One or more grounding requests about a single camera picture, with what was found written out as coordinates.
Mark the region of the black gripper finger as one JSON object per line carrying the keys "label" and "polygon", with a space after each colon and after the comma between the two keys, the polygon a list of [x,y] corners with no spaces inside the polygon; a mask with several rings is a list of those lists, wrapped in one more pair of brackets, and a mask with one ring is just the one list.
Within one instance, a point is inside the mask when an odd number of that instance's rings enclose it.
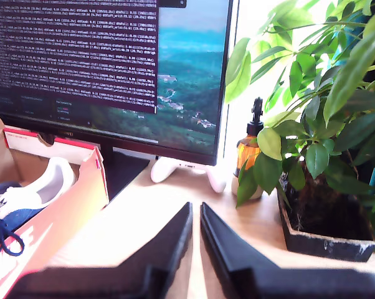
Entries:
{"label": "black gripper finger", "polygon": [[278,266],[201,204],[201,233],[226,298],[274,298],[269,283]]}
{"label": "black gripper finger", "polygon": [[192,236],[192,204],[185,203],[148,243],[117,268],[116,298],[165,298]]}

